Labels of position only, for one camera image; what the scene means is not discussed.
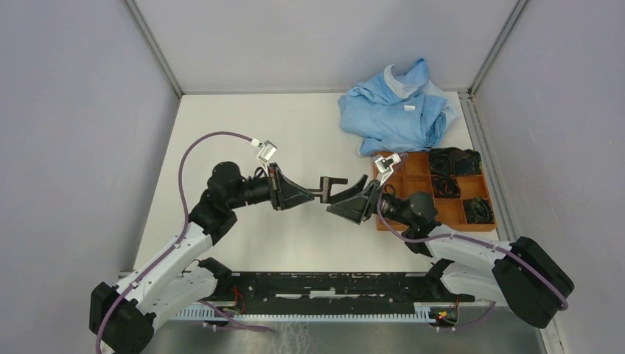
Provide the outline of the dark metal faucet tee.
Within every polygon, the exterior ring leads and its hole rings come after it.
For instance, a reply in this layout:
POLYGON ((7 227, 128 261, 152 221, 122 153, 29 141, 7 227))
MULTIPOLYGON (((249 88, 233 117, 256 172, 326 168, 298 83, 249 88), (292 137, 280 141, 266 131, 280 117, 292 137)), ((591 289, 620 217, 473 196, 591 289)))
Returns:
POLYGON ((319 201, 322 204, 329 204, 329 200, 331 198, 331 190, 332 186, 335 184, 338 185, 347 185, 347 178, 334 178, 329 176, 322 176, 319 178, 319 187, 316 189, 308 189, 312 195, 316 198, 319 198, 319 201))

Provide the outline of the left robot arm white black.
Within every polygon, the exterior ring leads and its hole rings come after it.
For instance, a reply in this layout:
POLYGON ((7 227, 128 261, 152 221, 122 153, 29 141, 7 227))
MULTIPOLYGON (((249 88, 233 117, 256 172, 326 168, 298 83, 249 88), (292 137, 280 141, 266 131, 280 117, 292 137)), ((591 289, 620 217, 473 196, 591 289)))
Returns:
POLYGON ((98 284, 91 292, 88 327, 96 335, 95 350, 106 344, 115 353, 140 353, 169 313, 194 302, 194 294, 225 299, 231 279, 220 272, 202 271, 187 283, 180 298, 168 302, 164 294, 194 258, 210 250, 237 222, 235 209, 263 202, 282 211, 313 201, 319 191, 304 188, 284 176, 276 163, 261 176, 245 178, 233 162, 217 164, 198 204, 184 213, 178 235, 139 270, 115 285, 98 284))

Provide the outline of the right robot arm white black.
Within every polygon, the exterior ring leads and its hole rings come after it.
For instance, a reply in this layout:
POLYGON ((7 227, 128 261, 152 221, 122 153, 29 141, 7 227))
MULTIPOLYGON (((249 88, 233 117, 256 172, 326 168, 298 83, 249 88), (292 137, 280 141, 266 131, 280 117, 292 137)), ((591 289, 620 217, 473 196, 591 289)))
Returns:
POLYGON ((439 270, 425 282, 427 295, 436 301, 452 294, 489 300, 536 328, 547 327, 569 308, 573 281, 535 240, 503 242, 461 234, 437 221, 433 197, 426 192, 400 198, 364 176, 331 195, 327 212, 356 224, 376 215, 385 225, 404 225, 403 232, 389 231, 413 253, 438 261, 439 270))

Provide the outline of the orange compartment tray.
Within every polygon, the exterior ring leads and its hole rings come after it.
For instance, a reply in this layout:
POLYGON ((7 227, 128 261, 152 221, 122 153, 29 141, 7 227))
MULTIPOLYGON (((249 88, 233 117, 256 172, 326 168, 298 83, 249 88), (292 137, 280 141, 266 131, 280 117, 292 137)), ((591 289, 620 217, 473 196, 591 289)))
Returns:
POLYGON ((386 193, 407 198, 423 192, 433 199, 436 220, 461 232, 497 227, 481 155, 459 147, 412 152, 387 180, 386 193))

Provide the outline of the blue crumpled cloth garment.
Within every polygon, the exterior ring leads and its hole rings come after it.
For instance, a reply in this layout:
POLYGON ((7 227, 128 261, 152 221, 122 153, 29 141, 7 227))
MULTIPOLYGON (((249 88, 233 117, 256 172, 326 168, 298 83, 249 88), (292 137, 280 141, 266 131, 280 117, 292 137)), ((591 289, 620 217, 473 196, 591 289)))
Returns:
POLYGON ((338 99, 339 127, 362 138, 358 153, 408 153, 439 146, 459 118, 455 105, 430 79, 427 61, 417 59, 403 74, 386 66, 338 99))

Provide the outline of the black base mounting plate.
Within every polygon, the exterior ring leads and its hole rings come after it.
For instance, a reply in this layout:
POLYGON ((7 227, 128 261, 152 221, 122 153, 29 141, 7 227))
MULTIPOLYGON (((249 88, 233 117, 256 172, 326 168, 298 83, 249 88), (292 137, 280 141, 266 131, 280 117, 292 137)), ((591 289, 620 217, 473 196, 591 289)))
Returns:
POLYGON ((474 302, 425 273, 239 272, 221 277, 206 300, 245 315, 409 314, 414 305, 474 302))

